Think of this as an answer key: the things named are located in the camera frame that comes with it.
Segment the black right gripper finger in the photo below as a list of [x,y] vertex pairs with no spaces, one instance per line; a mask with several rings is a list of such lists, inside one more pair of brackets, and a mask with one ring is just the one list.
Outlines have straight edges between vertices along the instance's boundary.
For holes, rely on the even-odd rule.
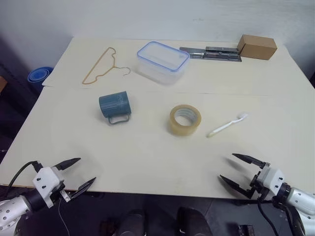
[[265,167],[265,165],[267,164],[266,162],[262,162],[256,158],[248,156],[248,155],[238,154],[238,153],[233,153],[232,155],[237,157],[238,159],[248,163],[248,164],[254,164],[261,169],[263,169]]
[[245,189],[242,189],[240,187],[239,184],[237,184],[236,182],[220,175],[220,177],[222,178],[222,180],[229,186],[231,187],[233,190],[239,192],[240,194],[244,195],[245,197],[251,197],[252,196],[252,190],[245,190]]

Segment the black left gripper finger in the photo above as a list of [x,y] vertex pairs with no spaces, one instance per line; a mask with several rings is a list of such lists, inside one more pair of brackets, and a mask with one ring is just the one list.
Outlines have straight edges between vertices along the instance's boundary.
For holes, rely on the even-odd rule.
[[82,184],[78,190],[76,192],[74,192],[73,194],[71,194],[71,199],[75,199],[77,197],[79,197],[80,195],[82,195],[83,193],[85,193],[89,188],[90,186],[94,183],[96,177],[88,180],[87,182],[85,182],[84,184]]
[[55,167],[58,169],[58,170],[65,170],[69,167],[71,167],[72,165],[74,165],[76,162],[78,162],[79,160],[81,160],[81,158],[72,158],[72,159],[68,159],[68,160],[65,160],[65,161],[62,161],[58,164],[55,165]]

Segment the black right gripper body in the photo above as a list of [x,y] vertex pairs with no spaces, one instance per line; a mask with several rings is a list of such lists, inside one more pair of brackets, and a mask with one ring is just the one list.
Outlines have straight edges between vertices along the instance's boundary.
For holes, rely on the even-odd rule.
[[270,170],[270,163],[266,162],[264,167],[254,176],[252,179],[250,186],[255,189],[257,193],[260,194],[259,200],[264,200],[268,193],[269,189],[264,186],[263,182]]

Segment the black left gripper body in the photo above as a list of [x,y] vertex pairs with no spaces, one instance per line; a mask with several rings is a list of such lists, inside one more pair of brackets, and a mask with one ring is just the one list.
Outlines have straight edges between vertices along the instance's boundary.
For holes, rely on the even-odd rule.
[[50,199],[55,204],[58,200],[64,199],[65,202],[69,202],[71,200],[71,196],[65,190],[64,177],[60,170],[57,167],[52,167],[54,174],[57,176],[59,183],[56,187],[53,188],[52,194],[50,195]]

